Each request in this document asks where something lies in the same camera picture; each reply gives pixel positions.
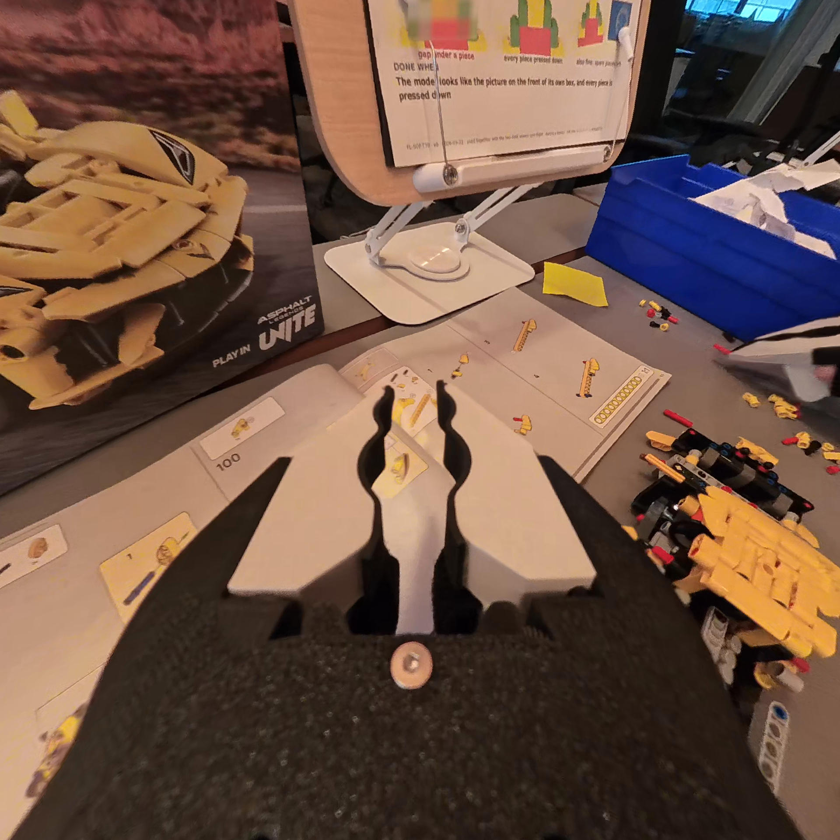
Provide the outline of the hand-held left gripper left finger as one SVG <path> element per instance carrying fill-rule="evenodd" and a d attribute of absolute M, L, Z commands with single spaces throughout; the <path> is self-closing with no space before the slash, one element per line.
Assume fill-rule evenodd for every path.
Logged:
<path fill-rule="evenodd" d="M 395 393 L 384 386 L 298 446 L 227 584 L 229 594 L 330 605 L 357 634 L 393 634 L 398 560 L 373 485 Z"/>

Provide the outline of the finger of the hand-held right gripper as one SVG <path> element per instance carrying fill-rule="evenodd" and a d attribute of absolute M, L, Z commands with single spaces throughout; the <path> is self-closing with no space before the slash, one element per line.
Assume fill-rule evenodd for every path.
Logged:
<path fill-rule="evenodd" d="M 837 361 L 839 319 L 824 318 L 764 335 L 733 349 L 730 361 Z"/>
<path fill-rule="evenodd" d="M 839 398 L 838 362 L 795 362 L 786 364 L 784 373 L 794 395 L 804 403 Z"/>

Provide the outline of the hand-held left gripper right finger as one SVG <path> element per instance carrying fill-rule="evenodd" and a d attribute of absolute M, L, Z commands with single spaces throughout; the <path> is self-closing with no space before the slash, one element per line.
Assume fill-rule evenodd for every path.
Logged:
<path fill-rule="evenodd" d="M 595 567 L 550 480 L 563 471 L 457 386 L 436 388 L 454 485 L 434 567 L 435 633 L 472 634 L 498 603 L 527 611 L 587 591 Z"/>

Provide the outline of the yellow black toy car model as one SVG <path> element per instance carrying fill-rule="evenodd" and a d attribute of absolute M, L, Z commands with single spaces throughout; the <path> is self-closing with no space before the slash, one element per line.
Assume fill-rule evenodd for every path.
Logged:
<path fill-rule="evenodd" d="M 801 692 L 810 659 L 835 655 L 838 566 L 803 523 L 813 504 L 781 482 L 766 449 L 691 425 L 646 440 L 653 478 L 626 531 L 689 608 L 749 728 L 765 691 Z"/>

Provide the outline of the grey desk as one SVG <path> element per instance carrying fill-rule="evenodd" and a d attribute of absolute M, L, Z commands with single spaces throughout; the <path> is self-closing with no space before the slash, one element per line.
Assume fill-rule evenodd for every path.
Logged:
<path fill-rule="evenodd" d="M 767 407 L 752 409 L 741 393 L 762 393 L 763 385 L 719 364 L 714 343 L 721 333 L 675 307 L 679 324 L 655 337 L 642 324 L 637 300 L 648 290 L 614 269 L 585 256 L 604 185 L 581 196 L 535 197 L 509 206 L 481 233 L 513 255 L 532 258 L 537 277 L 522 287 L 532 298 L 601 336 L 620 350 L 671 373 L 666 388 L 584 481 L 586 489 L 624 522 L 632 495 L 643 485 L 632 467 L 647 429 L 669 430 L 662 412 L 692 420 L 716 440 L 742 434 L 780 456 L 780 474 L 815 504 L 805 518 L 829 557 L 838 562 L 838 476 L 829 476 L 816 456 L 798 455 L 782 438 L 806 428 L 818 439 L 838 442 L 838 409 L 803 413 L 799 423 L 776 418 Z M 326 332 L 302 346 L 235 377 L 224 385 L 159 416 L 108 444 L 93 449 L 30 484 L 2 497 L 2 537 L 72 503 L 126 480 L 153 462 L 221 423 L 236 408 L 315 364 L 336 368 L 364 350 L 408 334 L 391 325 L 352 291 L 324 262 L 327 245 L 313 247 L 313 260 Z M 594 308 L 567 297 L 542 293 L 543 264 L 552 261 L 603 278 L 609 306 Z M 119 621 L 104 594 L 98 572 L 79 589 L 37 582 L 31 574 L 2 591 L 2 838 L 9 838 L 31 806 L 13 783 L 23 780 L 20 762 L 29 760 L 37 740 L 35 711 L 55 694 L 99 666 L 119 636 Z M 816 659 L 801 694 L 782 691 L 793 717 L 780 782 L 780 798 L 806 838 L 838 838 L 838 656 Z"/>

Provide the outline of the blue plastic bin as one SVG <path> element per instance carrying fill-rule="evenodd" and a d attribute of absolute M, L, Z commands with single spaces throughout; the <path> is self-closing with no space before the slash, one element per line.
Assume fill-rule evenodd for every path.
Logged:
<path fill-rule="evenodd" d="M 838 316 L 838 259 L 697 201 L 740 181 L 686 154 L 614 166 L 586 254 L 739 340 Z"/>

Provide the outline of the open instruction booklet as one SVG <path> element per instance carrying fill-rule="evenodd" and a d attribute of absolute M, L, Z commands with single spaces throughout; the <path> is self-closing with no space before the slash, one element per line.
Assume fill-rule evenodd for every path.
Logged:
<path fill-rule="evenodd" d="M 341 370 L 315 364 L 234 409 L 149 467 L 2 540 L 2 591 L 31 574 L 66 594 L 98 572 L 119 621 L 107 657 L 35 711 L 37 740 L 12 792 L 37 802 L 69 751 L 123 629 L 190 541 L 266 468 L 389 385 L 381 500 L 385 545 L 398 560 L 399 634 L 432 629 L 433 567 L 447 493 L 436 384 L 454 385 L 581 481 L 665 387 L 645 364 L 508 290 L 436 326 L 367 350 Z"/>

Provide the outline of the crumpled white bags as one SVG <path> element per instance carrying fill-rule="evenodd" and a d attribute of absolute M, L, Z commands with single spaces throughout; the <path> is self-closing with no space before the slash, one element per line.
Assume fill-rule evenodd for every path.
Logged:
<path fill-rule="evenodd" d="M 769 170 L 722 187 L 693 200 L 705 207 L 734 217 L 745 224 L 835 259 L 836 254 L 826 240 L 800 231 L 789 222 L 781 194 L 800 189 L 810 191 L 839 178 L 839 164 L 825 161 L 817 164 L 780 163 Z"/>

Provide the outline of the yellow paper note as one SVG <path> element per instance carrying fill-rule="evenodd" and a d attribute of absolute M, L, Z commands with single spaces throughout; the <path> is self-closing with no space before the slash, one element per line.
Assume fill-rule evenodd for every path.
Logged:
<path fill-rule="evenodd" d="M 609 306 L 603 278 L 552 261 L 543 264 L 542 294 L 570 298 L 594 308 Z"/>

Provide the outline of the toy car box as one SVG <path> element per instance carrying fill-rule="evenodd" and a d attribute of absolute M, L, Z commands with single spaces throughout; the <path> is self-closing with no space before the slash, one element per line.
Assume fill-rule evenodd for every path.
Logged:
<path fill-rule="evenodd" d="M 1 488 L 318 337 L 269 1 L 1 2 Z"/>

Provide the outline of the printed instruction sheet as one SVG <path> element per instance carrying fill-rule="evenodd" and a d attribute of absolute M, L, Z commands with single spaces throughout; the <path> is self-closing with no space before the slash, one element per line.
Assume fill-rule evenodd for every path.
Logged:
<path fill-rule="evenodd" d="M 364 2 L 385 162 L 625 140 L 643 2 Z"/>

